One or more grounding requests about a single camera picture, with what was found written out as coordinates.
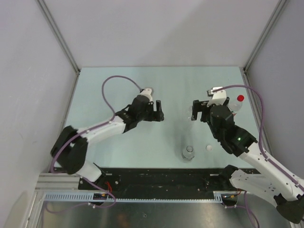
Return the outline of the red bottle cap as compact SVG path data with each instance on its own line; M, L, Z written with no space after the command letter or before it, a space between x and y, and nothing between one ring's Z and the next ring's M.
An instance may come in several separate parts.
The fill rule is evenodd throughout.
M243 95L239 95L239 96L237 97L237 100L238 100L239 102L243 102L244 99L245 99L245 97L244 97Z

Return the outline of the clear bottle red label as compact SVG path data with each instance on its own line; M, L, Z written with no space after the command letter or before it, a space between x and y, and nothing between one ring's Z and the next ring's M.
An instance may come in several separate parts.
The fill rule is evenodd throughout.
M242 106L243 102L239 102L237 98L234 100L230 100L228 103L228 108L234 116L240 111Z

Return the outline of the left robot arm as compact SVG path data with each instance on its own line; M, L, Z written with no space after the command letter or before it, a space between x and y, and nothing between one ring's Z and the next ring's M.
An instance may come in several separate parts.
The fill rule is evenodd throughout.
M114 113L106 122L83 129L69 125L62 130L50 154L67 174L77 174L87 179L93 189L99 190L104 186L105 178L101 168L86 159L89 146L126 133L141 121L163 121L161 105L160 100L154 102L145 95L138 95L131 104Z

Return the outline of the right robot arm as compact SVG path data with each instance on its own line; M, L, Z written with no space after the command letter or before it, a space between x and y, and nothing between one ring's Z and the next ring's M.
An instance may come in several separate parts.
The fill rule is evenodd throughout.
M220 187L223 190L235 187L249 191L272 204L283 218L299 224L304 218L304 180L259 147L252 134L237 126L225 104L209 105L207 101L195 100L191 115L193 121L198 113L227 153L247 162L260 173L260 176L251 177L228 165L219 178Z

